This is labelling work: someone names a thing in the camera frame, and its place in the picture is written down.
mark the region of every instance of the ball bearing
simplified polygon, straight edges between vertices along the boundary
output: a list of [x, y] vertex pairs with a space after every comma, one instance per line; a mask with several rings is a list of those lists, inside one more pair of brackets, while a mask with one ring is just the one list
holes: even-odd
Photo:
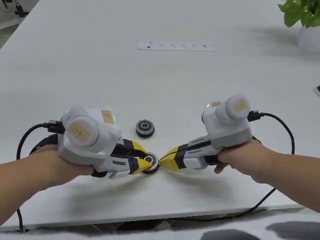
[[150, 120], [143, 119], [137, 122], [135, 131], [140, 137], [149, 138], [154, 134], [155, 126]]
[[151, 167], [143, 171], [145, 174], [154, 174], [156, 171], [158, 171], [160, 164], [157, 155], [152, 152], [147, 152], [147, 156], [144, 158], [144, 160], [152, 164]]

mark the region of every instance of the white table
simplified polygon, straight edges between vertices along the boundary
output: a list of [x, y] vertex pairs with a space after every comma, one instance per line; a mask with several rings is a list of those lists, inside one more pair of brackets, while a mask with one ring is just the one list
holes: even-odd
[[[252, 109], [281, 117], [297, 154], [320, 157], [320, 97], [313, 93], [320, 57], [299, 52], [296, 34], [276, 0], [41, 0], [0, 51], [0, 161], [14, 159], [29, 127], [59, 119], [73, 104], [112, 106], [123, 137], [160, 157], [205, 135], [204, 105], [236, 93]], [[137, 50], [147, 39], [210, 42], [217, 52]], [[150, 139], [135, 133], [141, 119], [155, 125]], [[290, 152], [279, 123], [264, 118], [251, 126], [266, 146]], [[33, 133], [22, 155], [45, 136]], [[234, 213], [270, 189], [232, 169], [79, 177], [38, 193], [21, 212], [27, 228]], [[298, 206], [279, 192], [263, 203]], [[13, 229], [16, 215], [2, 226]]]

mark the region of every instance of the label sticker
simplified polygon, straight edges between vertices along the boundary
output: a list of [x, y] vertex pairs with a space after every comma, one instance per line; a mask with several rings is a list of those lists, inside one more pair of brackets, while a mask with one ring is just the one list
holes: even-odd
[[91, 132], [76, 121], [70, 124], [67, 131], [82, 144], [85, 144], [91, 136]]
[[233, 110], [235, 113], [238, 114], [247, 107], [248, 107], [247, 101], [244, 98], [242, 98], [233, 105]]
[[211, 107], [214, 108], [214, 107], [218, 107], [221, 105], [221, 101], [214, 101], [211, 103]]
[[112, 116], [112, 112], [111, 111], [101, 109], [101, 113], [102, 113], [103, 121], [106, 124], [115, 124], [114, 123], [114, 118]]
[[216, 52], [216, 49], [205, 42], [168, 42], [168, 41], [138, 41], [139, 50], [156, 51], [189, 51], [189, 52]]

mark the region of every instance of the white flower pot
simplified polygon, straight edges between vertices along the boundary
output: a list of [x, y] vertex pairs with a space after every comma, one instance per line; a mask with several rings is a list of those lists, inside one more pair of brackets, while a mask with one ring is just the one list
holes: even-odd
[[299, 30], [299, 48], [308, 52], [320, 53], [320, 26], [304, 28]]

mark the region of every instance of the black strap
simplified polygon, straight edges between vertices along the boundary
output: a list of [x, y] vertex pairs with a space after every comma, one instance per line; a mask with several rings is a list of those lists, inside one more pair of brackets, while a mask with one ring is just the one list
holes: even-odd
[[[58, 134], [52, 134], [41, 140], [37, 145], [34, 146], [34, 148], [32, 148], [30, 154], [34, 153], [36, 150], [42, 148], [45, 145], [58, 145]], [[97, 172], [96, 170], [94, 170], [91, 176], [95, 178], [103, 178], [107, 175], [107, 173], [107, 171]]]

